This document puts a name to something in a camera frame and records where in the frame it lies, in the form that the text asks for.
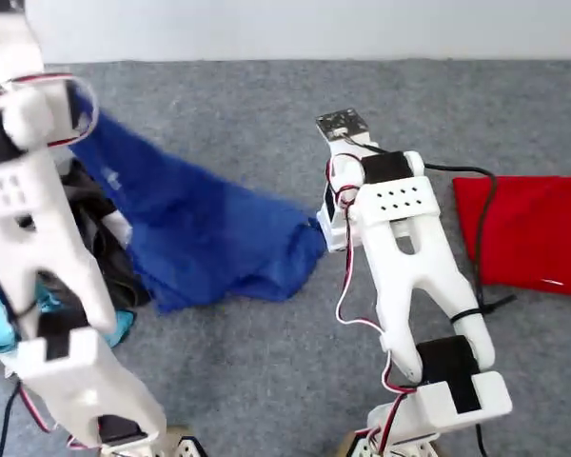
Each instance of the black cable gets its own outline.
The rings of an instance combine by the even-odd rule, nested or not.
[[[10,395],[7,405],[4,408],[4,419],[2,421],[2,433],[0,434],[0,457],[4,456],[4,448],[7,445],[7,436],[9,435],[9,422],[10,422],[10,411],[12,410],[12,404],[14,403],[19,390],[21,389],[21,381],[17,380],[12,394]]]
[[[478,441],[478,450],[482,457],[488,457],[486,449],[484,448],[484,439],[482,438],[482,427],[480,424],[476,424],[476,441]]]
[[[495,194],[497,192],[497,176],[495,176],[491,171],[487,169],[481,169],[480,167],[451,167],[446,165],[436,165],[436,164],[425,164],[427,169],[434,169],[437,171],[455,171],[455,172],[471,172],[478,173],[487,176],[491,181],[491,187],[486,195],[486,200],[484,200],[484,205],[482,207],[482,212],[478,218],[478,228],[476,229],[476,239],[474,241],[474,261],[472,262],[473,277],[474,277],[474,291],[476,293],[476,300],[478,301],[478,307],[480,308],[482,314],[490,314],[497,308],[501,308],[508,303],[516,299],[516,295],[508,295],[497,302],[487,304],[484,301],[484,288],[482,286],[482,239],[484,235],[484,225],[486,222],[486,216],[491,208],[491,204],[495,199]],[[456,322],[457,320],[464,317],[464,315],[458,314],[453,316],[451,322]]]

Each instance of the white wire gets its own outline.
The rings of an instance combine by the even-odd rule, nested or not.
[[[369,326],[374,328],[375,330],[377,330],[379,333],[383,334],[384,331],[382,328],[380,328],[379,326],[377,326],[374,322],[368,321],[366,319],[351,319],[349,321],[346,321],[345,319],[343,319],[341,317],[341,308],[343,307],[343,302],[345,301],[345,297],[347,295],[347,293],[349,292],[349,286],[351,285],[351,278],[353,277],[353,242],[351,241],[350,238],[350,233],[347,236],[348,241],[347,241],[347,252],[349,255],[349,263],[346,266],[346,277],[345,277],[345,285],[343,286],[343,291],[341,292],[341,296],[339,298],[339,301],[336,303],[336,309],[334,314],[336,315],[336,320],[338,322],[340,322],[341,324],[343,324],[344,326],[350,326],[352,324],[364,324],[365,326]]]
[[[393,362],[393,360],[391,358],[391,349],[388,349],[387,350],[387,363],[385,364],[385,366],[383,368],[383,373],[381,373],[381,384],[383,384],[383,387],[386,388],[387,390],[389,390],[390,392],[397,393],[398,395],[400,395],[401,393],[404,393],[404,392],[402,390],[398,390],[398,389],[390,386],[387,383],[387,379],[386,379],[387,378],[387,372],[391,368],[392,362]]]

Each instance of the white wall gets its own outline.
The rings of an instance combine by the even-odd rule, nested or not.
[[[50,62],[571,58],[571,0],[29,0]]]

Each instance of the cable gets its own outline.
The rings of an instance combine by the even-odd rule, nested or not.
[[[330,157],[330,160],[327,161],[325,164],[325,180],[327,181],[327,185],[334,194],[334,200],[336,204],[344,209],[344,218],[345,218],[345,239],[346,239],[346,261],[345,261],[345,278],[343,280],[343,288],[341,290],[341,296],[339,297],[334,314],[336,316],[336,320],[343,324],[344,326],[350,326],[352,324],[362,324],[365,326],[369,326],[377,330],[379,333],[383,334],[383,329],[375,324],[374,322],[370,321],[369,319],[358,317],[351,320],[345,320],[342,315],[342,307],[343,303],[345,302],[345,297],[349,292],[349,286],[351,285],[351,279],[353,278],[353,260],[355,256],[355,249],[353,248],[353,241],[351,239],[351,223],[349,221],[349,208],[355,203],[355,197],[351,198],[350,200],[342,199],[342,195],[344,192],[348,190],[359,190],[359,186],[355,186],[353,184],[346,184],[341,186],[338,190],[335,190],[332,181],[331,181],[331,174],[332,174],[332,163],[334,159],[337,157],[348,157],[351,159],[356,160],[359,164],[361,161],[359,157],[354,154],[349,153],[340,153],[336,154],[333,157]]]
[[[400,404],[402,403],[404,398],[406,398],[407,395],[408,395],[407,393],[401,393],[400,395],[398,395],[396,397],[395,401],[393,402],[393,406],[391,407],[391,410],[389,411],[389,415],[387,416],[387,421],[385,422],[385,425],[384,425],[383,436],[381,437],[381,444],[379,445],[379,449],[378,449],[379,455],[383,455],[384,449],[387,447],[387,439],[389,438],[389,432],[391,431],[391,428],[393,427],[393,423],[395,421],[396,414],[398,413],[398,409],[400,408]]]
[[[387,363],[384,366],[383,373],[381,375],[381,383],[383,387],[389,390],[390,392],[401,394],[401,393],[414,393],[417,391],[415,387],[404,387],[404,386],[395,386],[389,383],[389,373],[391,372],[391,368],[393,367],[393,360],[391,357],[391,350],[387,351]]]
[[[478,442],[478,450],[482,457],[488,457],[486,449],[484,448],[484,439],[482,438],[482,427],[480,424],[476,424],[476,441]]]
[[[2,432],[0,433],[0,457],[4,456],[4,449],[7,445],[7,437],[9,436],[9,422],[10,422],[10,411],[12,410],[12,404],[14,403],[15,399],[17,398],[17,394],[21,388],[21,381],[17,380],[15,386],[12,390],[12,394],[10,395],[7,404],[4,408],[4,419],[2,421]]]
[[[59,427],[57,423],[55,423],[53,427],[49,427],[47,421],[45,421],[45,419],[42,417],[40,411],[33,403],[33,401],[30,398],[30,395],[23,388],[23,386],[21,386],[21,388],[19,389],[19,395],[21,396],[21,400],[23,401],[24,406],[30,413],[31,418],[34,420],[38,428],[40,428],[44,433],[52,433]]]
[[[374,322],[366,319],[364,317],[358,317],[355,319],[351,319],[346,321],[343,318],[341,309],[343,307],[343,302],[345,301],[345,297],[349,291],[349,286],[351,285],[351,278],[353,277],[353,259],[354,259],[354,251],[353,242],[351,240],[351,226],[349,223],[349,214],[348,209],[345,210],[345,232],[346,232],[346,266],[345,266],[345,279],[343,281],[343,289],[341,291],[341,296],[339,297],[338,302],[336,303],[336,308],[334,314],[336,316],[336,320],[343,324],[344,326],[350,326],[352,324],[362,324],[365,326],[369,326],[377,330],[379,333],[383,334],[383,329],[375,324]]]
[[[481,310],[482,314],[490,314],[491,312],[495,311],[497,308],[501,308],[504,305],[514,301],[516,299],[516,295],[508,295],[501,300],[487,304],[484,301],[484,288],[482,286],[482,239],[484,234],[484,225],[486,222],[486,217],[488,215],[488,211],[490,210],[491,204],[495,198],[495,194],[497,192],[497,176],[493,174],[491,171],[487,169],[481,169],[480,167],[450,167],[446,165],[436,165],[436,164],[425,164],[427,169],[434,169],[437,171],[455,171],[455,172],[472,172],[482,174],[487,176],[491,181],[491,187],[486,195],[486,200],[484,200],[484,205],[482,207],[482,212],[480,217],[478,218],[478,228],[476,229],[476,238],[474,241],[474,260],[472,262],[473,268],[473,277],[474,277],[474,291],[476,293],[476,300],[478,301],[478,307]],[[457,316],[453,316],[451,322],[453,320],[458,320]]]

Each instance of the gray carpet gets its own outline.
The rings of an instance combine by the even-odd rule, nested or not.
[[[321,202],[327,147],[314,117],[355,107],[387,148],[427,161],[497,173],[571,175],[571,63],[256,62],[84,65],[123,122],[189,161],[312,211]],[[431,178],[443,225],[469,274],[450,177]],[[555,227],[555,238],[566,227]],[[372,313],[362,255],[347,303]],[[367,412],[391,399],[379,378],[374,332],[333,318],[342,254],[326,256],[307,286],[283,304],[230,298],[158,317],[140,313],[116,350],[165,406],[194,427],[211,457],[329,456]],[[500,297],[508,288],[491,288]],[[489,455],[571,455],[571,297],[517,290],[488,317],[496,368],[515,411],[485,427]],[[450,333],[421,294],[411,311],[421,341]],[[0,427],[10,383],[0,370]],[[8,456],[67,455],[63,432],[39,433],[20,404]],[[471,429],[443,437],[448,455],[479,455]]]

